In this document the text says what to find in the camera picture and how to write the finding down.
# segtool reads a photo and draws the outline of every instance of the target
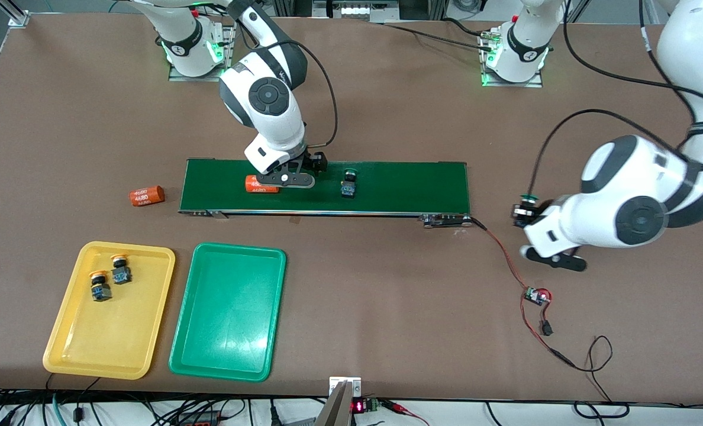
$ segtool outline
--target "connector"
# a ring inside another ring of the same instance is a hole
[[[275,408],[275,405],[270,407],[270,426],[283,426],[283,423],[280,422],[278,410]]]
[[[407,410],[401,405],[398,405],[396,402],[392,402],[387,399],[379,399],[379,402],[381,407],[384,407],[384,409],[389,409],[396,414],[404,414]]]
[[[83,419],[83,409],[81,407],[76,407],[75,410],[73,410],[73,421],[75,423],[80,423]]]
[[[524,228],[533,223],[538,216],[536,198],[533,195],[522,194],[520,204],[512,205],[512,224],[516,227]]]
[[[544,336],[551,336],[554,331],[552,331],[552,325],[549,324],[548,320],[541,321],[541,334]]]

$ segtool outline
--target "orange battery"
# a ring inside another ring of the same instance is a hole
[[[256,175],[248,175],[246,177],[246,192],[265,192],[268,194],[274,194],[279,191],[280,188],[277,186],[267,186],[259,183]]]
[[[165,201],[165,192],[162,190],[162,186],[149,186],[149,188],[128,192],[128,198],[133,207],[141,207]]]

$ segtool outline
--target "cable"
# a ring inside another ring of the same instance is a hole
[[[329,146],[331,143],[333,143],[333,140],[336,138],[336,133],[338,133],[338,106],[336,105],[336,93],[333,91],[333,84],[330,83],[330,77],[328,76],[328,72],[325,70],[325,67],[323,64],[320,62],[320,60],[317,58],[317,56],[310,51],[306,46],[304,46],[302,43],[299,43],[298,41],[295,40],[283,40],[283,41],[278,41],[277,43],[273,43],[269,46],[266,46],[265,49],[272,49],[275,46],[280,46],[280,45],[295,45],[301,48],[303,51],[305,51],[309,56],[312,57],[312,59],[316,62],[317,67],[320,68],[320,71],[322,71],[323,76],[325,76],[325,82],[328,83],[328,90],[330,91],[330,101],[333,103],[333,134],[330,135],[330,138],[328,142],[321,143],[321,144],[316,144],[316,145],[308,145],[308,149],[316,149],[316,148],[323,148],[324,146]]]
[[[679,409],[701,409],[703,408],[703,404],[671,404],[670,402],[663,402],[665,405],[671,405],[673,407],[677,407]]]
[[[54,373],[49,373],[49,377],[46,378],[46,383],[44,383],[44,389],[47,392],[51,392],[51,389],[49,389],[49,383],[51,383],[51,379],[54,377]]]
[[[489,409],[489,415],[491,415],[491,420],[496,423],[496,426],[502,426],[501,423],[496,419],[496,415],[494,415],[493,410],[491,409],[491,404],[490,402],[486,401],[486,408]]]
[[[616,73],[611,73],[609,71],[602,70],[601,68],[595,67],[595,66],[589,64],[588,62],[586,62],[586,60],[584,60],[580,56],[578,56],[577,52],[575,52],[575,49],[573,49],[573,46],[570,43],[570,36],[567,33],[567,22],[568,22],[567,11],[570,10],[570,8],[572,6],[572,2],[573,2],[573,0],[567,0],[567,2],[566,2],[565,13],[563,14],[563,19],[562,19],[562,33],[565,36],[565,44],[567,45],[567,50],[570,51],[570,54],[573,57],[575,57],[575,60],[577,60],[577,62],[581,63],[581,65],[584,65],[584,67],[588,68],[589,70],[593,70],[597,73],[600,73],[600,75],[609,76],[609,78],[614,78],[614,79],[622,80],[622,81],[628,81],[630,83],[646,84],[647,86],[665,87],[668,89],[679,90],[681,92],[696,95],[696,96],[700,97],[701,99],[703,99],[703,93],[698,92],[697,90],[694,90],[694,89],[689,89],[687,87],[682,87],[682,86],[676,86],[674,84],[658,83],[656,81],[642,80],[639,78],[630,78],[629,76],[616,75]],[[646,45],[646,49],[651,50],[651,46]]]
[[[100,380],[100,378],[101,377],[97,377],[94,381],[92,381],[91,385],[87,386],[86,389],[84,389],[83,392],[81,392],[78,395],[78,398],[76,398],[75,409],[73,410],[73,421],[76,424],[79,424],[80,421],[83,420],[83,409],[81,409],[81,407],[80,407],[81,396],[83,396],[84,393],[86,393],[89,389],[91,389],[94,385],[96,385],[96,383]]]
[[[568,121],[570,121],[573,118],[576,118],[579,115],[582,114],[603,114],[603,115],[608,115],[611,118],[616,118],[631,127],[637,129],[641,133],[644,133],[647,135],[649,138],[654,140],[657,145],[661,146],[662,148],[666,149],[669,151],[671,154],[673,154],[676,157],[679,157],[682,161],[685,161],[687,163],[692,163],[693,161],[691,159],[688,159],[687,157],[684,156],[680,151],[677,151],[674,149],[670,144],[666,143],[662,138],[658,137],[658,135],[654,134],[651,132],[651,130],[646,129],[645,127],[641,126],[640,124],[636,123],[635,121],[626,118],[625,116],[622,116],[616,112],[605,110],[605,109],[598,109],[598,108],[589,108],[589,109],[583,109],[577,112],[574,112],[570,115],[568,115],[565,119],[559,122],[554,129],[552,129],[552,132],[549,133],[548,137],[546,137],[546,140],[544,140],[543,144],[541,144],[541,149],[538,151],[538,156],[536,157],[536,163],[533,165],[533,172],[530,175],[530,183],[528,184],[528,194],[532,195],[533,194],[533,186],[536,185],[536,175],[538,175],[538,168],[541,165],[541,157],[543,157],[544,152],[546,151],[546,147],[549,145],[549,142],[552,140],[552,137],[558,132],[560,128],[562,128],[563,125],[565,125]]]
[[[91,411],[94,413],[94,420],[99,426],[104,426],[102,424],[102,420],[99,419],[99,415],[96,412],[96,409],[94,408],[94,401],[89,401],[89,405],[91,405]]]
[[[662,69],[662,65],[659,64],[657,61],[657,57],[654,56],[654,52],[652,52],[651,48],[651,43],[649,43],[649,34],[646,32],[646,24],[644,23],[644,18],[643,18],[643,0],[638,0],[638,22],[641,24],[641,35],[643,36],[643,40],[646,43],[646,54],[649,55],[649,60],[651,60],[652,64],[654,65],[654,68],[657,69],[657,72],[659,73],[660,76],[662,76],[662,80],[665,81],[665,83],[673,86],[673,82],[670,81],[670,78],[665,74],[665,71]],[[681,99],[681,102],[685,105],[685,108],[688,109],[689,114],[691,115],[691,122],[695,123],[696,122],[696,111],[693,111],[693,107],[688,103],[688,100],[685,99],[685,96],[678,91],[675,87],[672,88],[673,92],[675,92],[675,95]]]
[[[443,21],[443,22],[451,22],[452,24],[454,24],[454,25],[456,25],[457,27],[459,27],[460,30],[462,30],[463,32],[466,32],[467,34],[470,34],[471,36],[479,37],[479,36],[481,36],[481,33],[487,33],[487,32],[489,31],[489,30],[482,30],[482,31],[473,31],[473,30],[470,30],[469,28],[463,26],[463,25],[462,25],[462,22],[457,21],[457,19],[454,19],[453,17],[444,17],[443,19],[441,19],[441,21]]]
[[[384,407],[385,409],[391,410],[392,412],[394,412],[396,414],[414,417],[417,420],[422,421],[422,423],[425,423],[426,426],[430,426],[430,423],[428,423],[427,420],[425,420],[424,418],[420,417],[419,415],[416,415],[413,412],[409,411],[406,407],[404,407],[401,404],[397,404],[396,402],[393,402],[388,399],[378,399],[378,401],[380,402],[381,407]]]
[[[541,337],[541,335],[538,334],[536,329],[530,324],[530,321],[528,321],[528,318],[525,315],[525,291],[527,291],[528,286],[527,286],[527,284],[525,284],[525,281],[520,276],[520,273],[517,271],[517,268],[514,266],[514,262],[512,262],[512,258],[511,258],[511,256],[509,256],[509,252],[506,250],[505,246],[501,243],[501,240],[498,239],[498,237],[496,237],[496,235],[494,235],[493,232],[491,232],[491,230],[489,230],[488,227],[485,226],[481,221],[478,221],[476,218],[473,218],[473,217],[470,217],[470,221],[473,222],[480,229],[486,231],[486,233],[489,234],[490,237],[501,248],[501,251],[503,252],[505,259],[507,261],[507,265],[509,267],[510,272],[514,276],[514,279],[517,280],[518,283],[520,283],[520,286],[523,287],[524,293],[520,296],[520,315],[522,316],[523,322],[524,322],[525,326],[527,327],[528,331],[530,331],[530,334],[532,334],[533,337],[535,337],[536,340],[538,340],[538,342],[541,343],[541,345],[543,345],[544,348],[546,348],[546,350],[548,350],[552,355],[554,355],[557,359],[559,359],[563,363],[567,364],[568,366],[572,367],[573,369],[578,370],[579,372],[591,373],[593,380],[594,380],[594,383],[597,386],[597,390],[600,391],[600,393],[602,393],[603,396],[605,396],[609,402],[611,402],[612,400],[609,398],[609,395],[606,393],[606,391],[604,391],[604,388],[601,387],[600,383],[598,383],[598,380],[596,379],[596,377],[594,375],[595,372],[600,372],[600,370],[602,370],[604,367],[606,367],[607,364],[609,364],[609,361],[611,361],[612,356],[614,356],[612,342],[609,341],[609,338],[604,335],[600,335],[600,336],[595,337],[593,342],[591,342],[591,345],[589,346],[589,350],[587,352],[587,357],[586,357],[587,361],[590,361],[591,366],[589,369],[587,369],[586,367],[577,366],[574,362],[570,361],[570,359],[567,356],[563,355],[563,353],[561,353],[560,351],[555,350],[555,348],[552,348],[551,346],[549,346],[549,344],[546,343],[546,341],[543,339],[543,337]],[[552,299],[551,292],[547,291],[547,289],[538,289],[538,290],[546,292],[548,294],[549,300],[551,301],[551,299]],[[544,318],[544,320],[546,320],[546,310],[545,309],[541,310],[541,317]],[[602,339],[605,340],[605,342],[607,343],[607,345],[609,347],[609,356],[605,359],[604,362],[601,363],[600,366],[595,367],[593,364],[592,352],[593,352],[593,348],[596,346],[596,343],[598,343]]]
[[[589,414],[583,414],[581,412],[581,409],[578,408],[578,405],[586,405],[592,412],[593,415]],[[599,424],[601,426],[605,426],[604,424],[604,419],[609,418],[609,419],[614,419],[614,418],[624,418],[628,414],[630,414],[630,404],[614,404],[617,406],[621,406],[625,408],[625,411],[620,413],[620,414],[601,414],[598,412],[596,407],[593,406],[590,402],[586,401],[575,401],[573,402],[573,409],[575,410],[575,414],[581,416],[582,418],[587,418],[589,420],[598,420]]]
[[[381,24],[381,25],[384,27],[387,27],[387,28],[395,28],[397,30],[406,31],[408,33],[413,33],[413,34],[416,34],[419,36],[433,38],[433,40],[445,41],[446,43],[452,43],[452,44],[458,45],[458,46],[465,46],[465,47],[469,47],[472,49],[478,49],[478,50],[482,50],[482,51],[491,51],[491,48],[489,48],[488,46],[479,46],[479,45],[473,45],[470,43],[463,43],[462,41],[451,40],[450,38],[439,37],[437,35],[423,33],[422,31],[417,31],[417,30],[410,30],[409,28],[405,28],[405,27],[397,27],[395,25],[387,25],[387,24]]]
[[[251,426],[254,426],[254,418],[251,417],[251,399],[246,399],[246,402],[249,403],[249,424],[251,424]]]
[[[270,426],[283,426],[278,409],[275,408],[275,401],[270,398]]]
[[[57,421],[60,422],[60,426],[67,426],[67,423],[65,423],[65,419],[62,418],[60,407],[59,405],[57,405],[57,393],[52,393],[51,395],[51,407],[54,409],[54,414],[57,415]]]
[[[241,405],[241,410],[238,410],[238,412],[236,412],[236,414],[234,414],[234,415],[222,415],[222,409],[225,408],[225,405],[227,405],[229,401],[230,401],[230,399],[228,399],[228,400],[225,402],[225,404],[223,404],[222,407],[220,407],[220,412],[219,412],[219,414],[218,414],[218,417],[221,418],[221,420],[228,420],[228,419],[230,419],[230,418],[234,418],[234,417],[236,417],[236,415],[240,415],[241,413],[243,413],[244,410],[246,409],[246,402],[244,402],[244,400],[241,399],[241,404],[242,404],[242,405]]]

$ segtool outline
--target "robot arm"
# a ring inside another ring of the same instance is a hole
[[[206,75],[219,62],[215,36],[221,24],[206,17],[193,17],[192,0],[131,0],[162,39],[168,59],[183,75]],[[246,148],[249,162],[263,175],[274,170],[279,176],[257,177],[265,184],[311,187],[314,178],[301,173],[324,170],[324,156],[309,156],[305,127],[292,89],[305,81],[307,59],[291,38],[253,0],[213,0],[256,38],[259,47],[226,70],[220,78],[219,93],[230,113],[259,134]],[[291,161],[295,172],[288,168]]]
[[[685,46],[692,46],[690,53]],[[658,54],[671,81],[703,93],[703,0],[678,3]],[[576,262],[563,253],[568,249],[640,246],[668,227],[703,221],[703,99],[686,98],[697,122],[681,148],[683,159],[636,135],[601,146],[582,172],[581,193],[554,200],[530,224],[518,221],[532,245],[524,256],[562,266],[555,263]],[[528,196],[519,211],[532,211],[533,204]]]
[[[164,0],[154,5],[143,0],[132,0],[130,6],[143,13],[159,33],[167,60],[181,75],[207,75],[224,60],[222,53],[222,24],[207,17],[194,17],[186,7],[165,6]]]
[[[495,29],[497,43],[486,66],[511,83],[530,80],[543,66],[549,53],[549,41],[562,22],[565,0],[522,0],[523,10],[517,20],[504,22]]]

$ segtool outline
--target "tabletop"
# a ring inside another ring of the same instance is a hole
[[[473,215],[515,257],[530,286],[554,293],[548,342],[582,364],[593,337],[614,358],[597,374],[613,399],[703,402],[703,222],[648,246],[585,247],[584,273],[515,256],[525,243],[511,205],[538,148],[582,108],[609,108],[678,143],[689,116],[669,90],[596,75],[562,32],[543,89],[481,86],[473,49],[355,20],[286,18],[279,26],[322,60],[338,99],[330,161],[467,162]],[[471,41],[446,22],[406,24]],[[470,26],[479,29],[480,22]],[[658,28],[652,28],[656,40]],[[595,65],[657,79],[638,27],[575,24]],[[98,389],[322,395],[328,377],[360,376],[363,392],[416,398],[600,400],[520,319],[522,289],[477,227],[424,230],[403,218],[178,214],[187,157],[242,159],[254,129],[238,124],[216,83],[169,83],[143,16],[35,15],[0,53],[0,388],[42,388],[51,326],[79,249],[102,240],[164,246],[176,269],[151,370]],[[295,90],[309,143],[333,129],[328,88],[310,62]],[[603,116],[571,121],[552,140],[536,194],[578,191],[586,159],[632,133]],[[133,208],[130,189],[165,187],[164,204]],[[283,249],[288,257],[273,369],[263,383],[173,375],[170,345],[192,250],[205,241]],[[536,323],[538,309],[528,305]],[[596,362],[606,351],[595,350]],[[52,388],[91,377],[57,375]]]

